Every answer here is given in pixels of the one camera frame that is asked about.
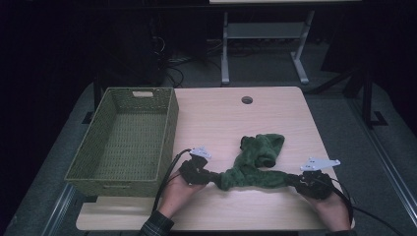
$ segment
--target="gray carpet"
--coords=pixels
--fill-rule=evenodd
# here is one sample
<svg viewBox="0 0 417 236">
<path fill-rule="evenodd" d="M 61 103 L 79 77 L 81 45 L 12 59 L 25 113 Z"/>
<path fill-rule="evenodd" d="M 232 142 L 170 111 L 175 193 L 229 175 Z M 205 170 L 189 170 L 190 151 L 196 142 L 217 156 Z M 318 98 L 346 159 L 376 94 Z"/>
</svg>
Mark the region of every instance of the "gray carpet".
<svg viewBox="0 0 417 236">
<path fill-rule="evenodd" d="M 320 67 L 327 51 L 325 43 L 309 43 L 302 56 L 310 83 L 301 86 L 288 52 L 296 43 L 262 47 L 246 57 L 230 57 L 230 87 L 295 86 L 302 90 L 315 88 L 336 76 L 321 72 Z M 175 67 L 184 74 L 184 88 L 219 87 L 220 57 L 213 56 L 209 62 L 189 62 Z M 179 81 L 181 75 L 169 70 Z M 308 105 L 330 158 L 339 159 L 342 165 L 335 167 L 341 183 L 349 190 L 355 206 L 386 220 L 404 235 L 417 235 L 417 228 L 410 219 L 394 187 L 383 169 L 382 162 L 369 140 L 367 130 L 352 109 L 357 99 L 347 100 L 341 95 L 345 82 L 320 95 L 306 95 Z M 163 87 L 171 87 L 167 79 Z M 63 178 L 80 144 L 88 125 L 82 124 L 86 114 L 93 110 L 92 86 L 86 88 L 77 102 L 50 154 L 32 183 L 27 196 L 11 222 L 6 236 L 42 235 L 48 223 L 56 223 L 51 235 L 86 235 L 79 231 L 75 221 L 85 197 L 74 193 L 65 214 L 56 221 L 48 221 L 54 212 L 56 201 L 65 188 Z M 388 121 L 388 126 L 375 127 L 394 166 L 400 172 L 410 190 L 415 194 L 417 183 L 413 167 L 417 166 L 417 140 L 390 104 L 383 90 L 374 86 L 373 110 L 379 110 Z M 356 230 L 359 235 L 394 235 L 385 226 L 360 212 L 355 212 Z M 91 232 L 95 235 L 135 235 L 137 232 Z M 302 236 L 323 235 L 324 232 L 300 232 Z"/>
</svg>

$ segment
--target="metal stand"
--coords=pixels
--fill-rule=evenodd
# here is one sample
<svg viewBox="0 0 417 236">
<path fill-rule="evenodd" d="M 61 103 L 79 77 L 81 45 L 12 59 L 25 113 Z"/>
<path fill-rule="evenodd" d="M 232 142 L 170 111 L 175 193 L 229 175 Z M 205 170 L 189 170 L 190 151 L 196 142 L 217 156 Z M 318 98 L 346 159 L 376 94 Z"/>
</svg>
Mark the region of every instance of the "metal stand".
<svg viewBox="0 0 417 236">
<path fill-rule="evenodd" d="M 343 90 L 343 94 L 347 98 L 354 98 L 357 96 L 359 90 L 363 88 L 362 118 L 368 128 L 372 130 L 374 126 L 386 126 L 387 121 L 380 111 L 374 111 L 377 120 L 372 120 L 372 67 L 363 64 L 361 66 L 355 66 L 350 70 L 340 74 L 339 76 L 331 79 L 330 81 L 322 84 L 321 86 L 308 91 L 304 91 L 303 93 L 319 94 L 326 89 L 336 85 L 337 83 L 349 79 L 349 82 Z"/>
<path fill-rule="evenodd" d="M 230 83 L 229 67 L 227 61 L 228 38 L 299 38 L 300 44 L 297 51 L 291 52 L 301 84 L 306 85 L 309 80 L 300 57 L 309 34 L 310 25 L 314 17 L 314 11 L 310 11 L 305 22 L 300 23 L 228 23 L 227 12 L 224 13 L 223 22 L 223 54 L 221 55 L 221 83 Z"/>
</svg>

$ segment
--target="basket handle hole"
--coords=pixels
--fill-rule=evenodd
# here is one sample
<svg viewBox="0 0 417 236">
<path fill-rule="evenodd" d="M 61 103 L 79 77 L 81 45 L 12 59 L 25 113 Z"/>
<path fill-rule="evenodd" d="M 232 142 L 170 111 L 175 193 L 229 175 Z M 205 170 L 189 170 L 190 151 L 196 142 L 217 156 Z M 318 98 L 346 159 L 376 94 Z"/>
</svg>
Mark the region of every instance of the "basket handle hole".
<svg viewBox="0 0 417 236">
<path fill-rule="evenodd" d="M 134 97 L 153 97 L 153 92 L 151 91 L 132 91 Z"/>
</svg>

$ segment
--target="grommet hole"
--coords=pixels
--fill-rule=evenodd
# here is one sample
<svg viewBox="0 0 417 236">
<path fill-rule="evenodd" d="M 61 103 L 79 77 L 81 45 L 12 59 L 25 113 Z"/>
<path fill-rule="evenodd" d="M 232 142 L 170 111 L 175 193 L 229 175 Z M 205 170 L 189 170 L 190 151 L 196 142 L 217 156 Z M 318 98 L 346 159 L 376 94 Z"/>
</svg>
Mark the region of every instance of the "grommet hole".
<svg viewBox="0 0 417 236">
<path fill-rule="evenodd" d="M 242 102 L 245 104 L 251 104 L 252 102 L 254 102 L 254 99 L 250 96 L 244 96 L 242 97 Z"/>
</svg>

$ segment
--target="person's arm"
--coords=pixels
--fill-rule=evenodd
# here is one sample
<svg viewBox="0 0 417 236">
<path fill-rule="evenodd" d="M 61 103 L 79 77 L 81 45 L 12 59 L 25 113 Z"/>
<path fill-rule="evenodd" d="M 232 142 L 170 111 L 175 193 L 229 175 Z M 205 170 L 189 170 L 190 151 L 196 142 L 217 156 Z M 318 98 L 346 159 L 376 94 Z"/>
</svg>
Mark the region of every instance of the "person's arm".
<svg viewBox="0 0 417 236">
<path fill-rule="evenodd" d="M 325 200 L 316 200 L 303 196 L 313 207 L 322 220 L 323 224 L 330 231 L 327 236 L 355 236 L 352 230 L 349 213 L 343 200 L 335 193 L 332 193 Z"/>
<path fill-rule="evenodd" d="M 206 185 L 189 185 L 179 172 L 171 175 L 163 191 L 162 202 L 158 210 L 154 211 L 142 226 L 140 235 L 165 236 L 168 235 L 174 222 L 172 216 L 181 209 L 199 190 Z"/>
</svg>

